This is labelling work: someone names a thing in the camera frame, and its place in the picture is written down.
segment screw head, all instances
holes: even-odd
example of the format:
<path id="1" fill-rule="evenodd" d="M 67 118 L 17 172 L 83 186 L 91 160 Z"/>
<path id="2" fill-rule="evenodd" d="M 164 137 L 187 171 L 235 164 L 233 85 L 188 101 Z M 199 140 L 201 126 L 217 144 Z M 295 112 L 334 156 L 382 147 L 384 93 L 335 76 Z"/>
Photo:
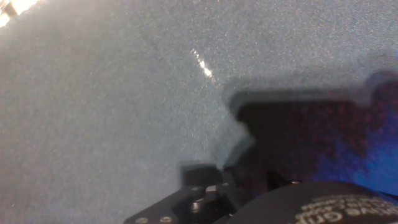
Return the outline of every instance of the screw head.
<path id="1" fill-rule="evenodd" d="M 160 219 L 160 222 L 161 223 L 170 223 L 170 222 L 172 222 L 172 217 L 162 217 Z"/>
<path id="2" fill-rule="evenodd" d="M 136 223 L 139 223 L 139 224 L 143 224 L 143 223 L 147 223 L 147 222 L 148 222 L 148 219 L 144 218 L 144 217 L 136 219 Z"/>

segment black device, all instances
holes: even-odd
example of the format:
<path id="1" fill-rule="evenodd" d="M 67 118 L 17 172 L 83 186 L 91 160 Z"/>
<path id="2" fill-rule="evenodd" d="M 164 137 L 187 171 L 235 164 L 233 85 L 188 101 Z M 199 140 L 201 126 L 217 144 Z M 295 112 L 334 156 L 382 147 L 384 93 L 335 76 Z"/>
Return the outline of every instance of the black device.
<path id="1" fill-rule="evenodd" d="M 361 98 L 365 106 L 354 101 Z M 327 150 L 335 148 L 336 133 L 353 154 L 366 157 L 366 131 L 383 127 L 388 111 L 398 112 L 396 73 L 376 73 L 363 88 L 350 90 L 241 91 L 231 102 L 232 114 L 246 124 L 256 145 L 222 170 L 205 164 L 184 167 L 182 189 L 124 224 L 398 224 L 398 196 L 305 177 L 316 170 L 319 150 L 337 157 Z M 395 128 L 387 131 L 396 136 Z M 288 169 L 278 170 L 286 161 Z"/>
<path id="2" fill-rule="evenodd" d="M 266 173 L 268 192 L 250 196 L 228 171 L 215 166 L 191 167 L 186 186 L 128 218 L 124 224 L 321 224 L 398 223 L 398 197 L 344 182 L 285 180 Z"/>

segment metal screw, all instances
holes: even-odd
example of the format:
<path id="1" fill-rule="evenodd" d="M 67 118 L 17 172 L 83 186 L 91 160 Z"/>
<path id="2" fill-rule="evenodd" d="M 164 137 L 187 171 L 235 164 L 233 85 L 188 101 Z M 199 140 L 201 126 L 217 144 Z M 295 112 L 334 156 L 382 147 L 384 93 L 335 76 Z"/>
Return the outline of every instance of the metal screw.
<path id="1" fill-rule="evenodd" d="M 199 210 L 200 210 L 200 204 L 198 202 L 193 202 L 191 207 L 192 213 L 198 213 Z"/>
<path id="2" fill-rule="evenodd" d="M 136 219 L 136 223 L 147 223 L 148 219 L 147 218 L 138 218 Z"/>
<path id="3" fill-rule="evenodd" d="M 169 223 L 169 222 L 171 222 L 172 221 L 172 217 L 162 217 L 161 219 L 160 219 L 160 222 L 161 223 Z"/>

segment gray carpet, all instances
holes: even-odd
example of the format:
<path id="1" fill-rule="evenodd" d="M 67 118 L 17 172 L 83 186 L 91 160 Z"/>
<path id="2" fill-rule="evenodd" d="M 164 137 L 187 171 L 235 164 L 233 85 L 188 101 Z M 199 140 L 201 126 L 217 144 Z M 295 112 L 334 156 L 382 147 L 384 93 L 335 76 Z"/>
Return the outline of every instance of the gray carpet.
<path id="1" fill-rule="evenodd" d="M 0 222 L 122 223 L 245 135 L 231 83 L 360 85 L 397 49 L 397 0 L 42 2 L 0 28 Z"/>

